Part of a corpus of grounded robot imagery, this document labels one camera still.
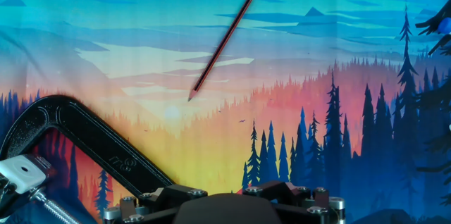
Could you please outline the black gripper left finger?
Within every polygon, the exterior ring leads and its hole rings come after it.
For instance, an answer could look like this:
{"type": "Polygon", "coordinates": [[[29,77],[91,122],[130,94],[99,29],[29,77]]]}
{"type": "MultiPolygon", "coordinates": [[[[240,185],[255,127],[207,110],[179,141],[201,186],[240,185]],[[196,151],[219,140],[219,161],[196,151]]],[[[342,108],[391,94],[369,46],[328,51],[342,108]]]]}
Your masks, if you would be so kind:
{"type": "Polygon", "coordinates": [[[128,196],[104,210],[105,224],[171,224],[182,204],[207,197],[208,192],[183,185],[161,187],[138,197],[128,196]]]}

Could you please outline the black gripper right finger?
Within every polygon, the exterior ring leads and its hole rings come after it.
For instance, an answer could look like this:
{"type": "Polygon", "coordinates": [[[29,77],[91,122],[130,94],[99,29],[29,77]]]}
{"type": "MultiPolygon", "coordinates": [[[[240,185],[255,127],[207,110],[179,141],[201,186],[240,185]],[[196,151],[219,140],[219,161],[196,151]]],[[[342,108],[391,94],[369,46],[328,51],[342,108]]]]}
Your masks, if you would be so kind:
{"type": "Polygon", "coordinates": [[[272,204],[278,219],[287,224],[345,224],[345,200],[323,187],[310,189],[290,182],[270,181],[242,193],[272,204]]]}

